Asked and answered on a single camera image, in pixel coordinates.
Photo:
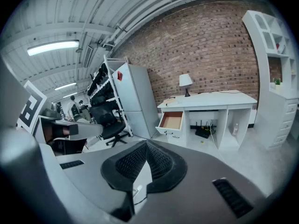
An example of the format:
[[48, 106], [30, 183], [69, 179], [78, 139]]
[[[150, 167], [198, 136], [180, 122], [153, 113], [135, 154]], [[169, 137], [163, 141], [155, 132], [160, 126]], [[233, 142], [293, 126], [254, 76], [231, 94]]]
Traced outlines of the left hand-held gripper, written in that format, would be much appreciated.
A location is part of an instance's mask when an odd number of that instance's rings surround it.
[[29, 93], [29, 98], [17, 120], [16, 130], [20, 137], [34, 137], [38, 143], [45, 144], [54, 140], [85, 140], [102, 134], [102, 125], [49, 117], [53, 111], [48, 98], [30, 81], [27, 81], [23, 88]]

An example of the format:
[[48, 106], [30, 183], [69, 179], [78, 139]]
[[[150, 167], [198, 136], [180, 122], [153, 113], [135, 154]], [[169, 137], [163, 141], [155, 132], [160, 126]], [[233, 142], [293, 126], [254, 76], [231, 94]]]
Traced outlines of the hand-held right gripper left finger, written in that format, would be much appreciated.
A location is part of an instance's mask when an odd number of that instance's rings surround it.
[[43, 164], [56, 197], [72, 223], [146, 223], [147, 202], [137, 206], [129, 192], [111, 188], [101, 173], [105, 160], [123, 151], [144, 145], [135, 141], [95, 152], [55, 156], [50, 146], [41, 144]]

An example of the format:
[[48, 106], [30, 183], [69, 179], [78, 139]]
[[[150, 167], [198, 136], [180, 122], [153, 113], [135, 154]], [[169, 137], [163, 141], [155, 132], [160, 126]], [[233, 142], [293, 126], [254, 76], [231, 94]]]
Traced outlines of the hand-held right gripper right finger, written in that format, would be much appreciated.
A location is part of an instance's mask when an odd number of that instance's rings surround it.
[[[262, 191], [249, 179], [218, 158], [157, 141], [157, 144], [179, 154], [187, 164], [183, 180], [171, 191], [149, 194], [134, 224], [240, 224], [258, 213], [266, 200]], [[253, 207], [253, 210], [237, 218], [213, 184], [221, 178]]]

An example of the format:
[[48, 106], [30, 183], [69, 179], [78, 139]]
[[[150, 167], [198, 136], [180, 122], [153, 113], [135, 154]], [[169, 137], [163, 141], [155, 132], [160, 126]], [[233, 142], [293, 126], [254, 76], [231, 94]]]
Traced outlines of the white wooden drawer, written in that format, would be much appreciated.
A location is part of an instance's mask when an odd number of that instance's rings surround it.
[[156, 127], [160, 134], [180, 136], [183, 126], [183, 112], [164, 112]]

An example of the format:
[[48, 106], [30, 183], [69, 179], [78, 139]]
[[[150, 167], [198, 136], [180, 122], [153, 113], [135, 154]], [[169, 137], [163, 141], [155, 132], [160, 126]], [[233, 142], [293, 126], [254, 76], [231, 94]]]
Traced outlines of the small closed desk drawer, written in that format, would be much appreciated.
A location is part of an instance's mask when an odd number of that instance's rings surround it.
[[186, 147], [186, 140], [184, 136], [177, 136], [174, 134], [168, 134], [167, 135], [168, 143], [180, 146], [180, 147]]

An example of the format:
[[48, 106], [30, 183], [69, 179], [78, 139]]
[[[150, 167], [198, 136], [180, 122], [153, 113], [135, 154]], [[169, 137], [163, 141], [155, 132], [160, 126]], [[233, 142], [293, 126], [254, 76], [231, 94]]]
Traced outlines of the black mesh office chair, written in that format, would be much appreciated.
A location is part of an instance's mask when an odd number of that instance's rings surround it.
[[122, 140], [122, 138], [130, 136], [129, 132], [125, 132], [125, 134], [120, 135], [120, 133], [126, 128], [126, 125], [122, 118], [119, 122], [115, 117], [113, 114], [113, 109], [109, 102], [106, 101], [106, 98], [103, 96], [96, 97], [91, 101], [91, 105], [92, 106], [89, 108], [89, 112], [92, 114], [97, 124], [103, 126], [103, 131], [100, 137], [103, 140], [113, 138], [112, 140], [108, 141], [106, 145], [108, 146], [110, 143], [112, 143], [112, 147], [114, 147], [117, 142], [127, 144], [127, 142]]

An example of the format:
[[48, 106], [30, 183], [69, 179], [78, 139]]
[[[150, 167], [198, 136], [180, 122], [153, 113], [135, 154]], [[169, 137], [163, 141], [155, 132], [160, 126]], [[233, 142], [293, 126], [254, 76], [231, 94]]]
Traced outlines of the white rack of black items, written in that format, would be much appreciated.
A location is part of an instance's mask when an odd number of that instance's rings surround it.
[[131, 127], [128, 124], [113, 80], [113, 73], [126, 62], [126, 58], [107, 58], [107, 56], [104, 55], [103, 64], [100, 65], [99, 69], [92, 75], [92, 83], [87, 88], [87, 95], [90, 99], [90, 103], [98, 96], [104, 96], [108, 102], [115, 101], [118, 105], [116, 112], [119, 114], [121, 121], [125, 123], [129, 136], [132, 137], [133, 133]]

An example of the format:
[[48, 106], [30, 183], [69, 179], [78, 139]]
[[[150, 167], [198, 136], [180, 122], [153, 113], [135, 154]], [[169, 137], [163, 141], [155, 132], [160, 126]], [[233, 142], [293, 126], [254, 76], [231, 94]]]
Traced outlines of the black router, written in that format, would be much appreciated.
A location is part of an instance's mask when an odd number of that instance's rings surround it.
[[213, 121], [210, 120], [210, 123], [206, 122], [205, 125], [202, 125], [202, 121], [200, 121], [200, 126], [196, 126], [195, 134], [199, 137], [208, 139], [210, 135], [216, 133], [216, 126]]

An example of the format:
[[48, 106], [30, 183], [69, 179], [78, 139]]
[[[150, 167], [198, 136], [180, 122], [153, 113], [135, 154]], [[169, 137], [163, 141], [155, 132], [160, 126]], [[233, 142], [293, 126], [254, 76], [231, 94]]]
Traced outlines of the grey refrigerator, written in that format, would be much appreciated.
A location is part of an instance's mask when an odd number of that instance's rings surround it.
[[[122, 81], [117, 79], [118, 71]], [[160, 119], [147, 69], [125, 63], [113, 73], [113, 80], [133, 135], [151, 139]]]

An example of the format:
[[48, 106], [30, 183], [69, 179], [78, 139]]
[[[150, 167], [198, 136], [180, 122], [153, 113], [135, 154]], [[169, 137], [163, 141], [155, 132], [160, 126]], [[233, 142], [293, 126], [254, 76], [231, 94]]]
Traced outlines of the white ceiling air vent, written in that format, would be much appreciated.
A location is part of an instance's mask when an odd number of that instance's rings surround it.
[[83, 68], [88, 67], [92, 52], [93, 52], [93, 47], [88, 46], [87, 49], [86, 49], [84, 60], [83, 60], [83, 65], [82, 65]]

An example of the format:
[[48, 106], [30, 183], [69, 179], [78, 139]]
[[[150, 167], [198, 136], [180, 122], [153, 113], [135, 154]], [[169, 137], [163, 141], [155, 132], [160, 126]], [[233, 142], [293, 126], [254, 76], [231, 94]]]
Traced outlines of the white desk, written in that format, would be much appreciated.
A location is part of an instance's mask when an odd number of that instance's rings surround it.
[[[180, 136], [184, 136], [186, 144], [195, 138], [191, 128], [213, 121], [216, 133], [212, 141], [221, 151], [238, 150], [248, 129], [253, 105], [257, 103], [252, 97], [237, 91], [215, 91], [193, 94], [190, 97], [175, 96], [178, 103], [165, 106], [161, 103], [158, 108], [164, 112], [183, 112], [183, 126]], [[232, 135], [235, 123], [239, 124], [236, 136]]]

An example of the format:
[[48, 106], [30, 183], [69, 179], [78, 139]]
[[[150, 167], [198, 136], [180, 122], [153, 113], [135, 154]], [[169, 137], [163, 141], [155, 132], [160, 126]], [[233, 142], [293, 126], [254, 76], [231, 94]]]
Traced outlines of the white bookshelf cabinet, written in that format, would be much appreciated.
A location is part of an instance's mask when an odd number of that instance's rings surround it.
[[[299, 46], [287, 24], [274, 16], [248, 10], [242, 21], [259, 69], [254, 130], [266, 149], [279, 147], [291, 130], [299, 102]], [[273, 78], [281, 79], [280, 91], [271, 88]]]

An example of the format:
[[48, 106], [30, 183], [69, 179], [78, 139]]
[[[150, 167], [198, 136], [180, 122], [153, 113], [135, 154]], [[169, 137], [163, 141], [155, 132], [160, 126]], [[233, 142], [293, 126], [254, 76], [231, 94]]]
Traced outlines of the white shade table lamp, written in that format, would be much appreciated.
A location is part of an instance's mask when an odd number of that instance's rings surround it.
[[179, 87], [185, 88], [185, 97], [190, 97], [188, 87], [193, 84], [189, 74], [182, 74], [179, 76]]

